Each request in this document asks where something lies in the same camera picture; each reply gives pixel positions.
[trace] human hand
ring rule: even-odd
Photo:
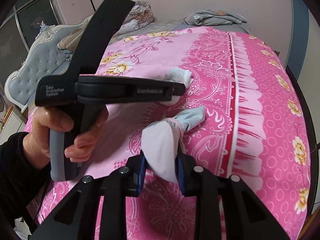
[[[105,107],[89,131],[79,134],[74,144],[65,149],[65,156],[71,162],[87,161],[102,132],[102,125],[108,118]],[[23,150],[27,160],[36,169],[44,168],[50,161],[49,131],[68,132],[73,128],[73,120],[55,107],[38,107],[32,119],[32,131],[23,139]]]

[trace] finger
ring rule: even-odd
[[[83,158],[70,158],[70,161],[72,163],[83,163],[83,162],[86,162],[87,160],[89,160],[90,156],[89,157],[83,157]]]
[[[72,145],[66,148],[64,153],[67,158],[89,158],[94,147],[95,144],[84,146],[81,148],[77,148],[75,145]]]
[[[44,128],[50,128],[58,132],[70,131],[73,128],[73,120],[65,112],[55,107],[39,107],[33,115],[32,127],[41,132]]]
[[[96,120],[96,126],[100,127],[102,126],[106,120],[108,119],[108,116],[109,116],[109,112],[108,112],[108,109],[107,107],[104,107],[102,109],[102,111],[100,112],[99,116],[97,117],[97,120]]]
[[[98,127],[95,124],[90,128],[89,131],[79,134],[75,138],[76,147],[80,148],[86,145],[95,144],[102,133],[102,126]]]

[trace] gripper handle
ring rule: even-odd
[[[74,144],[78,134],[86,132],[95,123],[98,114],[105,105],[83,105],[80,103],[57,106],[68,114],[74,121],[70,132],[57,132],[50,130],[49,148],[51,161],[51,178],[53,181],[66,181],[75,179],[78,175],[79,163],[72,163],[64,155],[64,150]]]

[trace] floral bedsheet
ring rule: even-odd
[[[216,175],[239,175],[296,240],[306,217],[310,156],[303,113],[277,56],[254,36],[199,27],[126,37],[107,48],[96,74],[156,78],[176,67],[194,79],[178,104],[108,105],[103,135],[80,176],[110,174],[140,152],[148,124],[205,106],[204,122],[183,137],[187,154]],[[40,222],[76,182],[54,184]],[[127,198],[126,214],[130,240],[193,239],[195,199],[150,171],[141,196]]]

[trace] tufted headboard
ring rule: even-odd
[[[57,44],[74,30],[87,23],[87,17],[79,25],[53,25],[40,32],[32,44],[22,67],[13,72],[4,86],[6,97],[22,111],[33,103],[39,80],[51,74],[61,74],[69,66],[56,49]]]

